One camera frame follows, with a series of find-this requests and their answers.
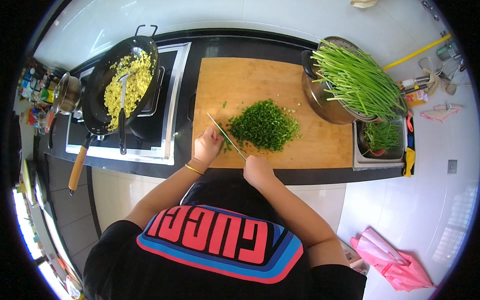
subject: scrambled egg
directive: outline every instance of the scrambled egg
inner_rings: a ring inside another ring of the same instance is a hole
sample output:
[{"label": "scrambled egg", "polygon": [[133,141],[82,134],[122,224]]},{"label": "scrambled egg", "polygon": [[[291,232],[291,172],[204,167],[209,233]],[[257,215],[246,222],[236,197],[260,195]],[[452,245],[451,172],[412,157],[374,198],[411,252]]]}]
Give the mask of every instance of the scrambled egg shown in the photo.
[{"label": "scrambled egg", "polygon": [[140,51],[140,57],[134,55],[125,56],[120,59],[120,63],[116,62],[110,66],[110,69],[117,69],[117,73],[112,78],[112,82],[105,88],[104,100],[105,107],[108,108],[109,116],[112,116],[112,121],[108,125],[108,131],[115,130],[119,125],[118,115],[120,114],[121,103],[121,82],[117,82],[120,77],[129,73],[135,72],[127,78],[127,90],[125,92],[125,119],[137,107],[138,102],[142,99],[147,88],[152,80],[153,74],[150,73],[151,57],[145,51]]}]

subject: stainless steel pot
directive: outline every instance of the stainless steel pot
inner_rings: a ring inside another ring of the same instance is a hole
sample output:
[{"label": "stainless steel pot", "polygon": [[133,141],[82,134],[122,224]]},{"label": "stainless steel pot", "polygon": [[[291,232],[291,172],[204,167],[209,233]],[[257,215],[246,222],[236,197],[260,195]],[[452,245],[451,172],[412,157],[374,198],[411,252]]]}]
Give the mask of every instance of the stainless steel pot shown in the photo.
[{"label": "stainless steel pot", "polygon": [[[329,36],[326,37],[325,40],[352,52],[358,49],[358,47],[351,42],[338,36]],[[327,98],[331,98],[333,94],[325,92],[324,90],[331,90],[331,85],[328,82],[312,82],[312,80],[318,79],[316,72],[319,70],[319,67],[313,66],[315,60],[310,58],[312,52],[305,50],[301,55],[304,70],[302,76],[303,93],[310,107],[317,115],[325,121],[337,125],[350,124],[357,119],[366,122],[377,119],[377,116],[367,116],[359,111],[343,107],[344,104],[341,100],[328,101]]]},{"label": "stainless steel pot", "polygon": [[48,148],[53,147],[53,128],[57,121],[57,114],[70,115],[73,113],[80,102],[80,96],[82,94],[82,85],[80,79],[74,76],[70,76],[70,73],[66,72],[60,79],[59,84],[53,89],[53,105],[52,112],[55,114],[53,117],[49,133],[48,133]]}]

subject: wooden cutting board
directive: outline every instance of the wooden cutting board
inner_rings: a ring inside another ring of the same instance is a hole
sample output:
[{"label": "wooden cutting board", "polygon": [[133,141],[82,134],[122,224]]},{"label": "wooden cutting board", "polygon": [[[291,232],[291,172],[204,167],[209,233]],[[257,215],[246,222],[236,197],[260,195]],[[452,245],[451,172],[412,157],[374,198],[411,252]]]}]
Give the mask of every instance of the wooden cutting board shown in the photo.
[{"label": "wooden cutting board", "polygon": [[[242,108],[271,98],[279,107],[296,111],[292,116],[298,117],[300,133],[304,137],[287,142],[282,152],[262,150],[259,153],[253,146],[244,147],[245,157],[262,155],[275,169],[351,168],[352,126],[333,125],[314,113],[302,91],[302,73],[302,66],[272,60],[202,59],[193,119],[192,154],[195,138],[208,125],[219,131],[207,113],[226,129],[228,119],[241,114]],[[244,165],[243,158],[232,147],[232,151],[225,154],[221,151],[210,167],[243,168]]]}]

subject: hand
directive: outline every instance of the hand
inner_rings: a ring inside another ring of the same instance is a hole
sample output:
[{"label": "hand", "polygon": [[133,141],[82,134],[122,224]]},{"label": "hand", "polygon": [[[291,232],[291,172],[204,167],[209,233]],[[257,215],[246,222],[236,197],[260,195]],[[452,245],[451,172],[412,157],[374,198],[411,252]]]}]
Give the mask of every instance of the hand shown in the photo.
[{"label": "hand", "polygon": [[192,160],[200,168],[195,167],[196,169],[201,172],[205,172],[208,169],[218,154],[223,140],[223,136],[217,134],[212,126],[208,126],[205,132],[195,139],[195,155]]},{"label": "hand", "polygon": [[243,177],[251,186],[259,191],[267,184],[274,183],[278,180],[268,160],[264,157],[254,155],[247,157],[245,167],[243,167]]}]

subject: black wok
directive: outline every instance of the black wok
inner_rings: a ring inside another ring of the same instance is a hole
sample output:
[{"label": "black wok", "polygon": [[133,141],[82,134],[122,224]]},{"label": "black wok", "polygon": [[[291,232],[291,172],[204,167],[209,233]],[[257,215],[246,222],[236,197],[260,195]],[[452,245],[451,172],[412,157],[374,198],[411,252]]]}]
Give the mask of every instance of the black wok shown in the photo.
[{"label": "black wok", "polygon": [[152,65],[150,71],[152,72],[152,81],[150,82],[147,91],[140,101],[137,102],[135,110],[126,119],[125,124],[129,124],[145,107],[145,104],[153,97],[157,84],[155,78],[158,78],[159,66],[158,66],[158,50],[155,42],[149,36],[137,36],[138,29],[145,25],[140,25],[135,32],[135,36],[129,37],[118,44],[112,49],[108,50],[100,61],[95,65],[92,74],[88,78],[87,85],[85,87],[84,94],[82,96],[81,105],[83,111],[83,118],[85,127],[90,132],[90,136],[80,148],[80,152],[77,155],[75,164],[73,165],[72,173],[70,175],[69,188],[70,194],[77,189],[78,179],[82,166],[85,161],[88,147],[97,135],[108,135],[119,131],[119,147],[125,148],[125,127],[119,123],[119,127],[113,131],[108,131],[108,125],[112,120],[112,117],[107,115],[108,108],[105,107],[104,93],[105,88],[112,81],[113,76],[116,73],[116,69],[110,69],[111,65],[115,62],[120,63],[120,59],[127,55],[137,55],[141,50],[150,55],[152,59]]}]

